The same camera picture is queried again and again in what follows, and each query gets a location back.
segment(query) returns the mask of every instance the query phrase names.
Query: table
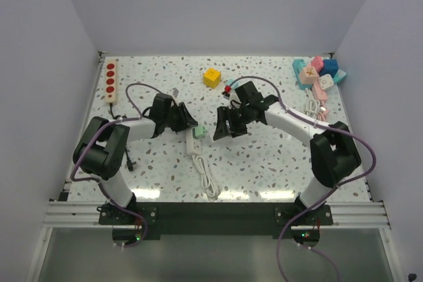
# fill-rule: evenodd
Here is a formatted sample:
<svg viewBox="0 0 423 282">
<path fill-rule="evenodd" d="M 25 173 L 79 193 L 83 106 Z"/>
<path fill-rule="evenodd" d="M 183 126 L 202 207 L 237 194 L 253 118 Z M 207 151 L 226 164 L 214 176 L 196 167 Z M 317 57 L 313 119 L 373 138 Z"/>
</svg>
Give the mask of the table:
<svg viewBox="0 0 423 282">
<path fill-rule="evenodd" d="M 118 103 L 115 114 L 136 116 L 126 100 L 125 87 L 137 81 L 157 87 L 163 92 L 179 90 L 178 100 L 185 102 L 188 111 L 209 131 L 214 132 L 216 108 L 227 105 L 221 95 L 227 79 L 241 75 L 258 75 L 272 80 L 280 88 L 282 97 L 289 107 L 302 110 L 307 99 L 298 88 L 292 70 L 292 61 L 303 58 L 306 63 L 311 57 L 249 57 L 249 56 L 116 56 L 118 60 Z M 223 81 L 216 89 L 206 87 L 203 73 L 210 67 L 222 72 Z M 89 118 L 102 116 L 111 118 L 109 105 L 104 102 L 104 68 L 100 74 Z M 260 81 L 254 81 L 264 95 L 274 94 L 272 88 Z M 136 87 L 131 96 L 144 109 L 151 105 L 155 92 Z M 342 99 L 337 87 L 328 90 L 327 107 L 329 122 L 348 122 Z M 230 141 L 212 144 L 209 138 L 202 140 L 204 157 L 211 173 L 221 188 L 217 201 L 263 202 L 293 201 L 305 189 L 312 172 L 309 149 L 287 133 L 273 127 L 253 123 L 249 135 Z M 205 202 L 200 175 L 192 159 L 186 155 L 185 133 L 175 134 L 167 129 L 155 139 L 128 143 L 130 157 L 137 162 L 130 172 L 121 168 L 127 185 L 138 201 L 161 202 Z M 358 175 L 361 168 L 353 174 Z M 68 201 L 104 200 L 94 182 L 72 183 Z M 349 183 L 340 188 L 328 201 L 369 202 L 365 179 Z"/>
</svg>

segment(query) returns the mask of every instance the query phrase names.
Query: power strip with red buttons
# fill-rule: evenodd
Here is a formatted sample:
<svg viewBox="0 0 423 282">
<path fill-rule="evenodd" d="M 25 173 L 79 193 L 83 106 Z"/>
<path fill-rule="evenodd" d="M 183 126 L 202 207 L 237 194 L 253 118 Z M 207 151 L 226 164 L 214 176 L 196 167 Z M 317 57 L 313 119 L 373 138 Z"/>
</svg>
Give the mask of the power strip with red buttons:
<svg viewBox="0 0 423 282">
<path fill-rule="evenodd" d="M 104 65 L 106 67 L 104 101 L 108 104 L 115 104 L 118 102 L 118 63 L 115 59 L 109 59 Z"/>
</svg>

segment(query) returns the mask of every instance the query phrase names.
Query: green object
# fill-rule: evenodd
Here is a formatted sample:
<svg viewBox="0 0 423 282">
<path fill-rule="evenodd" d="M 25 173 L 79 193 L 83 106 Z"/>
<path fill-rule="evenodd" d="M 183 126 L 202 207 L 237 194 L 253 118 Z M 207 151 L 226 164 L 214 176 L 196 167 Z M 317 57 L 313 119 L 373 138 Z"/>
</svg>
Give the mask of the green object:
<svg viewBox="0 0 423 282">
<path fill-rule="evenodd" d="M 195 139 L 201 139 L 206 136 L 207 128 L 203 125 L 199 125 L 198 127 L 195 127 L 194 130 L 192 130 L 192 134 Z"/>
</svg>

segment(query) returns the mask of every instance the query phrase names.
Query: yellow cube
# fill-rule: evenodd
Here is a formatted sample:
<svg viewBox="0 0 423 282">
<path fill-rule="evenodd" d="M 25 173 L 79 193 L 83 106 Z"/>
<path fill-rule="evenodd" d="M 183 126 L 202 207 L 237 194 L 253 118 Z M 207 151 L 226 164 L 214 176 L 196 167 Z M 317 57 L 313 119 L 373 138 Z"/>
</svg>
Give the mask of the yellow cube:
<svg viewBox="0 0 423 282">
<path fill-rule="evenodd" d="M 208 69 L 207 72 L 204 73 L 203 82 L 206 86 L 216 88 L 216 86 L 220 83 L 220 80 L 221 73 L 215 69 Z"/>
</svg>

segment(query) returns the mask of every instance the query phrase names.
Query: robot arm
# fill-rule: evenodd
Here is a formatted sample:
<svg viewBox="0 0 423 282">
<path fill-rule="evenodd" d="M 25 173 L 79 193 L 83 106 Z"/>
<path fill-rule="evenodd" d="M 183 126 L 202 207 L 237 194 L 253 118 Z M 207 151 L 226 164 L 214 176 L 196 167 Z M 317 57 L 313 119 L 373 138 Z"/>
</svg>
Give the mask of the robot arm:
<svg viewBox="0 0 423 282">
<path fill-rule="evenodd" d="M 108 119 L 94 117 L 88 124 L 74 153 L 76 163 L 96 132 Z M 183 102 L 177 104 L 171 95 L 159 93 L 155 96 L 149 115 L 132 122 L 116 123 L 107 127 L 85 155 L 81 168 L 87 174 L 99 176 L 101 189 L 119 206 L 135 203 L 135 195 L 127 187 L 119 171 L 127 142 L 151 139 L 169 127 L 174 132 L 195 127 L 198 123 L 189 114 Z"/>
<path fill-rule="evenodd" d="M 230 97 L 235 100 L 236 107 L 217 109 L 214 140 L 244 135 L 247 133 L 248 123 L 261 122 L 289 133 L 310 148 L 314 178 L 295 200 L 299 211 L 312 206 L 361 165 L 362 161 L 352 138 L 316 128 L 289 115 L 276 96 L 263 97 L 252 82 L 236 88 Z M 306 118 L 304 114 L 291 111 Z M 331 126 L 348 131 L 348 126 L 342 122 Z"/>
</svg>

